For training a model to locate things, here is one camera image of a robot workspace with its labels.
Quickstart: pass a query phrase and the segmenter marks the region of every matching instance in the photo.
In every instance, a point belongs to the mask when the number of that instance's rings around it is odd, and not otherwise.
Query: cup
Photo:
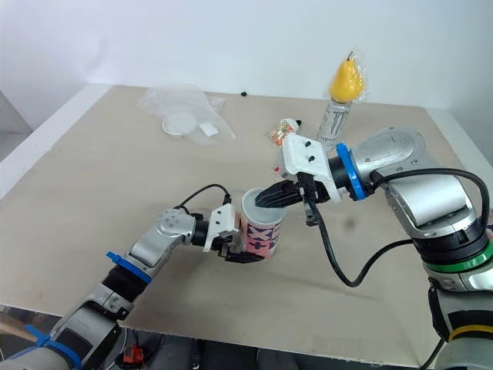
[[[286,208],[262,208],[255,198],[263,189],[248,190],[241,200],[240,240],[243,251],[271,258],[279,240]]]

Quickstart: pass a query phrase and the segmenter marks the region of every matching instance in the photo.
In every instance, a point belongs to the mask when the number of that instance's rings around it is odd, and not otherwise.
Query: beige tabletop
[[[208,183],[235,203],[252,187],[280,180],[267,139],[284,117],[313,135],[326,103],[315,99],[230,96],[222,116],[236,140],[198,147],[167,136],[137,108],[143,89],[115,86],[4,197],[0,212],[0,303],[63,315],[161,210]],[[343,140],[354,145],[379,129],[410,126],[445,166],[457,157],[422,109],[356,105]],[[340,265],[355,277],[380,247],[406,238],[378,191],[362,202],[320,205]],[[211,210],[222,195],[197,197]],[[199,247],[175,249],[123,322],[133,328],[292,352],[399,365],[421,364],[438,340],[427,276],[412,246],[377,262],[367,280],[346,288],[331,270],[320,234],[289,208],[271,260],[231,264]]]

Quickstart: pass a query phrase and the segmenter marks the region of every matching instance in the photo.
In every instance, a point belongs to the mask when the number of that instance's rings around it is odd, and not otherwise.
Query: small white label
[[[208,123],[208,122],[200,123],[199,127],[202,129],[203,133],[205,133],[207,135],[207,137],[212,136],[212,135],[216,135],[217,133],[219,133],[217,128],[214,127],[214,125],[212,123]]]

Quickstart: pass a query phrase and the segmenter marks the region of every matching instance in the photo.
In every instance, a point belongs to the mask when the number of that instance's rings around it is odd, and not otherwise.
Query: blue ring
[[[74,366],[77,370],[82,369],[82,362],[80,360],[80,357],[72,349],[70,349],[66,345],[63,345],[62,343],[58,343],[57,341],[52,341],[50,339],[49,334],[41,333],[38,329],[36,329],[31,324],[26,325],[24,328],[38,339],[36,341],[36,345],[38,347],[52,347],[58,349],[60,352],[63,352],[65,355],[67,355],[68,358],[70,358],[70,360],[74,363]]]
[[[351,182],[354,194],[356,195],[356,199],[363,200],[364,198],[366,198],[366,196],[364,195],[364,190],[361,186],[360,179],[356,174],[356,169],[354,168],[353,161],[349,157],[349,149],[343,143],[339,143],[336,145],[336,151],[337,155],[342,160],[344,168],[346,169],[349,181]]]
[[[146,284],[149,284],[153,280],[148,274],[142,272],[137,266],[134,266],[130,262],[124,260],[122,256],[113,252],[108,252],[106,256],[108,256],[111,259],[111,261],[113,261],[114,263],[118,264],[119,266],[122,266],[127,271],[131,272],[132,274],[140,278],[140,280],[142,280]]]

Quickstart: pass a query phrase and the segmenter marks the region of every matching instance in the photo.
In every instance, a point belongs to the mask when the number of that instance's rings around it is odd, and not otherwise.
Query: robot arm
[[[124,320],[133,302],[181,244],[218,248],[237,232],[230,203],[214,210],[210,222],[196,220],[180,210],[163,211],[154,225],[124,256],[109,252],[115,263],[97,284],[49,335],[33,327],[37,348],[29,348],[0,362],[1,370],[69,370],[97,368],[109,354],[120,334],[117,320]]]
[[[289,134],[280,160],[286,180],[259,194],[257,206],[303,202],[307,224],[313,226],[318,224],[314,204],[340,201],[334,188],[346,188],[353,200],[363,200],[382,183],[431,282],[434,327],[449,342],[436,369],[492,370],[493,244],[485,233],[485,215],[477,220],[453,176],[427,174],[382,182],[406,171],[436,167],[424,150],[423,137],[412,129],[380,131],[351,151],[339,144],[337,154],[328,159],[319,143]]]

